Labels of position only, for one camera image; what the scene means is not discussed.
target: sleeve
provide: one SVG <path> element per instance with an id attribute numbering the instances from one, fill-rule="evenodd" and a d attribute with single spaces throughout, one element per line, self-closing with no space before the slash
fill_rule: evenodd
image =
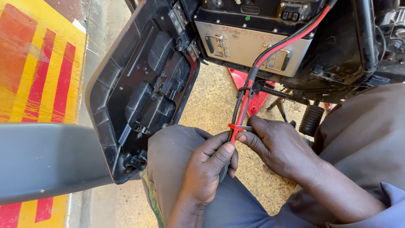
<path id="1" fill-rule="evenodd" d="M 389 207 L 373 216 L 360 222 L 351 224 L 332 224 L 326 223 L 328 228 L 393 228 L 393 227 L 405 227 L 405 192 L 390 184 L 381 182 L 382 192 L 389 198 Z"/>

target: person's left hand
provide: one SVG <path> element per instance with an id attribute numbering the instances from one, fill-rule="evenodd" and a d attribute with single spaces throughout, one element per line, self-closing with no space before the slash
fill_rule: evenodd
<path id="1" fill-rule="evenodd" d="M 217 134 L 194 149 L 184 174 L 179 199 L 205 207 L 215 197 L 219 173 L 229 159 L 230 176 L 235 176 L 238 156 L 235 145 L 227 142 L 229 132 Z"/>

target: hand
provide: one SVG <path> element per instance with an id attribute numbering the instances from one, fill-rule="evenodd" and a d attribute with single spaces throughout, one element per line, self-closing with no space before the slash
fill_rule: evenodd
<path id="1" fill-rule="evenodd" d="M 236 139 L 256 152 L 274 173 L 297 182 L 311 178 L 305 176 L 308 170 L 323 163 L 290 124 L 252 116 L 247 125 L 256 134 L 243 131 Z"/>
<path id="2" fill-rule="evenodd" d="M 229 175 L 235 176 L 238 156 L 235 145 L 228 140 L 229 132 L 217 134 L 194 149 L 188 162 L 179 199 L 205 207 L 212 202 L 219 182 L 219 173 L 232 157 Z"/>

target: gray pants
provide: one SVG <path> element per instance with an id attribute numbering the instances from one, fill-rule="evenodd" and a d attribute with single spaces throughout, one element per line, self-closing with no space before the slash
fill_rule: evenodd
<path id="1" fill-rule="evenodd" d="M 405 84 L 374 87 L 342 102 L 319 126 L 314 151 L 378 199 L 380 182 L 405 189 Z M 147 178 L 154 183 L 167 224 L 187 162 L 211 135 L 173 125 L 149 139 Z M 303 190 L 290 196 L 280 213 L 269 216 L 237 179 L 219 184 L 205 212 L 204 227 L 325 227 L 334 216 Z"/>

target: yellow and red painted surface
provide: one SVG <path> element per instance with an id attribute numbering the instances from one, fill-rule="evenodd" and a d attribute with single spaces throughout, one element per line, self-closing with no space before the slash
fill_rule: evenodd
<path id="1" fill-rule="evenodd" d="M 0 0 L 0 123 L 77 123 L 85 41 L 43 0 Z M 67 199 L 0 206 L 0 228 L 62 228 Z"/>

